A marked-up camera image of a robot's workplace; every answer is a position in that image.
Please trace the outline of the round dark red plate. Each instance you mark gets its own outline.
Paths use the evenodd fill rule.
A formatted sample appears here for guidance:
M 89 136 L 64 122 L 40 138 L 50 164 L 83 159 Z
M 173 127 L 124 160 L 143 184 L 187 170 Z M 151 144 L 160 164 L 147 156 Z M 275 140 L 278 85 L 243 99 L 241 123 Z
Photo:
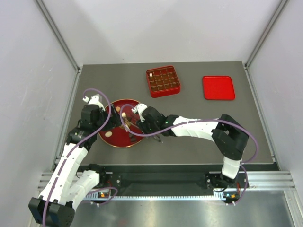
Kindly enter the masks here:
M 139 101 L 133 99 L 119 99 L 113 101 L 111 104 L 115 108 L 116 107 L 121 108 L 125 104 L 136 106 L 139 103 L 140 103 Z M 123 118 L 127 127 L 135 133 L 143 134 L 142 131 L 137 127 L 137 121 L 139 120 L 139 116 L 132 112 L 131 107 L 126 106 L 123 109 L 122 113 L 126 113 L 126 117 Z M 112 136 L 109 138 L 105 137 L 105 133 L 108 131 L 111 131 L 113 133 Z M 105 143 L 116 148 L 128 148 L 138 144 L 144 139 L 144 137 L 139 137 L 134 135 L 134 137 L 137 138 L 137 142 L 130 142 L 130 138 L 128 134 L 129 132 L 125 131 L 125 128 L 122 125 L 120 127 L 116 127 L 107 131 L 99 132 L 100 137 Z

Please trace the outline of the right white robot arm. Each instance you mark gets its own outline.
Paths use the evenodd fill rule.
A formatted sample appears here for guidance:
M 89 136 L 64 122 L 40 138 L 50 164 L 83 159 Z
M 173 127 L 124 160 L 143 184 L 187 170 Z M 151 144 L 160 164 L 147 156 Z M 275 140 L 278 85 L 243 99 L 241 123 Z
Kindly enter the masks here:
M 249 136 L 232 117 L 223 114 L 218 119 L 205 121 L 173 114 L 165 116 L 145 104 L 138 104 L 131 110 L 139 116 L 137 126 L 145 135 L 194 137 L 214 142 L 223 155 L 222 184 L 232 187 L 238 182 L 242 155 Z

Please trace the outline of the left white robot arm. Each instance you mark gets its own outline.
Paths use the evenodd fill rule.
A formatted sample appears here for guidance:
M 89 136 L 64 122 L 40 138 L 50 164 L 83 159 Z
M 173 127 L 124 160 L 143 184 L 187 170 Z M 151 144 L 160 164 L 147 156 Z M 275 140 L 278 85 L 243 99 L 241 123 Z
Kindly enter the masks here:
M 28 207 L 36 221 L 44 227 L 69 227 L 81 201 L 94 187 L 109 186 L 105 169 L 90 164 L 82 176 L 73 182 L 75 175 L 97 140 L 100 130 L 121 126 L 119 113 L 113 105 L 85 105 L 81 119 L 65 142 L 60 161 L 47 186 L 38 198 L 31 198 Z

